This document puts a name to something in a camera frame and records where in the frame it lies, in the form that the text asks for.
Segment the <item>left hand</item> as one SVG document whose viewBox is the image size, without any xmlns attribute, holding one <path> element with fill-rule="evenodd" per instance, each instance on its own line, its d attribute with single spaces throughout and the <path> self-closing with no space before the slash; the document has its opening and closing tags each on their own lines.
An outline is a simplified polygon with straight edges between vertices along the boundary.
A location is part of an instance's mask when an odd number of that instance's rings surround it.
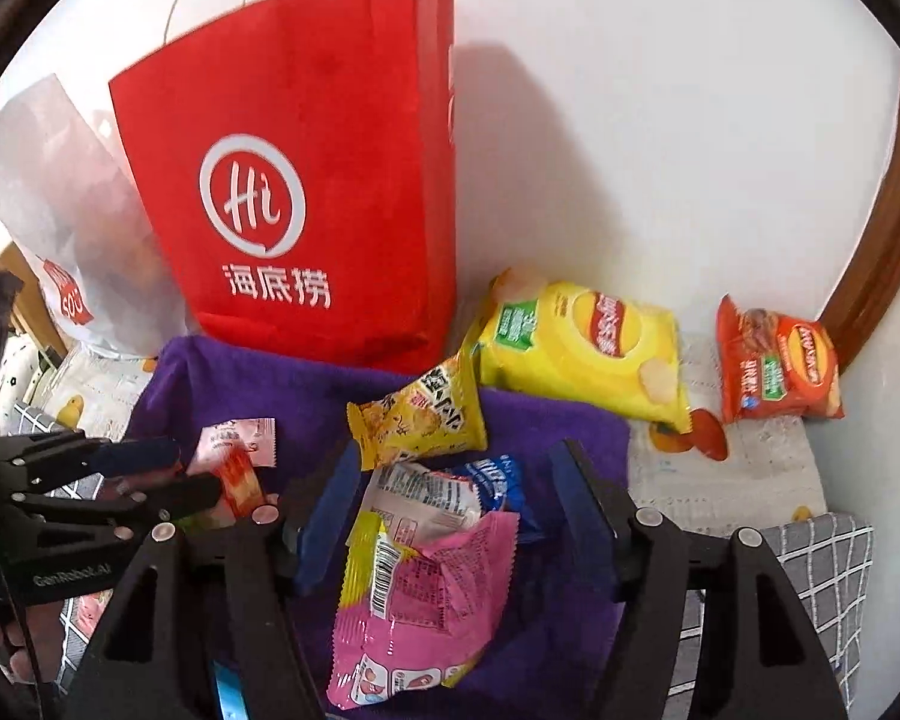
<svg viewBox="0 0 900 720">
<path fill-rule="evenodd" d="M 59 622 L 61 610 L 61 603 L 30 606 L 25 610 L 38 668 L 32 665 L 20 624 L 17 621 L 0 624 L 2 669 L 14 683 L 53 683 L 58 678 L 64 639 L 63 626 Z"/>
</svg>

